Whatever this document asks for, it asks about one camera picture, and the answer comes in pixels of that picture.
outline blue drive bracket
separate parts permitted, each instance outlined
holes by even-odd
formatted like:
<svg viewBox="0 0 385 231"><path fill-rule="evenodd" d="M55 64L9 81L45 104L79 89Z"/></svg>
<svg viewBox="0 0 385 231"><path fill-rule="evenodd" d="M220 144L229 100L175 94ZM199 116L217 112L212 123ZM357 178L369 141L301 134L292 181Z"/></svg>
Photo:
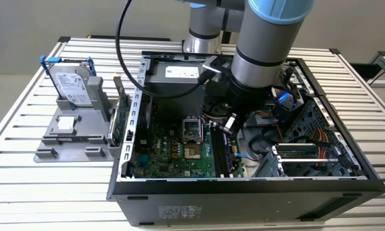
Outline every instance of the blue drive bracket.
<svg viewBox="0 0 385 231"><path fill-rule="evenodd" d="M96 72L96 68L95 68L95 61L92 60L91 57L88 57L87 62L89 65L91 76L97 76L97 72Z"/></svg>
<svg viewBox="0 0 385 231"><path fill-rule="evenodd" d="M47 64L48 63L59 63L61 62L61 58L57 58L57 57L49 57L48 60L45 61L45 55L41 55L40 56L40 64L41 64L41 67L45 71L45 74L51 77L51 80L52 80L52 84L53 84L53 87L56 88L56 91L57 91L57 94L59 94L59 99L61 99L61 94L59 92L59 89L57 89L57 86L56 86L56 83L53 81L53 78L52 78L52 75L51 75L51 71L47 67Z"/></svg>

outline aluminum table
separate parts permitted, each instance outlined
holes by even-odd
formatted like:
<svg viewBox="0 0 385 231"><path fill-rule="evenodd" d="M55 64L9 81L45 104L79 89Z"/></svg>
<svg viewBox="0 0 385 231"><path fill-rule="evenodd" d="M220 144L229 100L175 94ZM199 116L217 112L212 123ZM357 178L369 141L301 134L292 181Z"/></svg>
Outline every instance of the aluminum table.
<svg viewBox="0 0 385 231"><path fill-rule="evenodd" d="M181 51L180 42L121 41L123 57L133 75L141 51ZM235 45L224 45L233 54ZM117 97L113 75L123 72L115 41L71 38L59 41L49 56L92 57L104 91ZM339 115L385 181L385 104L359 77L345 58L329 49L293 48L303 58ZM125 90L133 93L129 80ZM0 123L0 230L139 230L131 227L115 202L105 201L112 162L35 163L35 150L56 111L56 90L39 69ZM237 224L233 226L149 227L161 230L385 231L385 194L325 223Z"/></svg>

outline power supply label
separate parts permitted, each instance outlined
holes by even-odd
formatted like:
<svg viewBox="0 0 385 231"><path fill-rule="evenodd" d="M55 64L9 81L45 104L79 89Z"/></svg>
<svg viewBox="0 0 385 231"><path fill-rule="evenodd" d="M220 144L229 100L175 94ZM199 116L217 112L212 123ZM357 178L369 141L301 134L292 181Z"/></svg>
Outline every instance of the power supply label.
<svg viewBox="0 0 385 231"><path fill-rule="evenodd" d="M201 211L203 205L159 206L159 215L161 219L200 218Z"/></svg>
<svg viewBox="0 0 385 231"><path fill-rule="evenodd" d="M76 73L56 73L61 90L71 103L77 106L91 105L83 78Z"/></svg>
<svg viewBox="0 0 385 231"><path fill-rule="evenodd" d="M168 66L165 68L167 78L199 78L199 76L197 66Z"/></svg>

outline gray wall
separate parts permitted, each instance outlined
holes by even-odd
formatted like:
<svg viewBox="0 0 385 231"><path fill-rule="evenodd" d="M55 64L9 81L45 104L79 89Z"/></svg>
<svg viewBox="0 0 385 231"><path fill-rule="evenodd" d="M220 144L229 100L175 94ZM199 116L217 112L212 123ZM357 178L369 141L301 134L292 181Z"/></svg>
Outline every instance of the gray wall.
<svg viewBox="0 0 385 231"><path fill-rule="evenodd" d="M113 35L124 0L0 0L0 74L32 74L60 36ZM183 40L189 7L135 0L123 35ZM316 0L296 46L339 48L355 62L385 50L385 0Z"/></svg>

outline case label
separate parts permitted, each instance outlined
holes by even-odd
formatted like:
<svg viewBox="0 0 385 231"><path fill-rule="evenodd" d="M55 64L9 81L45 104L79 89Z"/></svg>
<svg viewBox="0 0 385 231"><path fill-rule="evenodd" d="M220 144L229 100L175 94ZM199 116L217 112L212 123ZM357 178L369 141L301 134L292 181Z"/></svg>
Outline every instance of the case label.
<svg viewBox="0 0 385 231"><path fill-rule="evenodd" d="M203 205L159 206L159 215L161 219L200 218L201 211Z"/></svg>
<svg viewBox="0 0 385 231"><path fill-rule="evenodd" d="M199 78L199 76L197 66L168 66L165 68L167 78Z"/></svg>

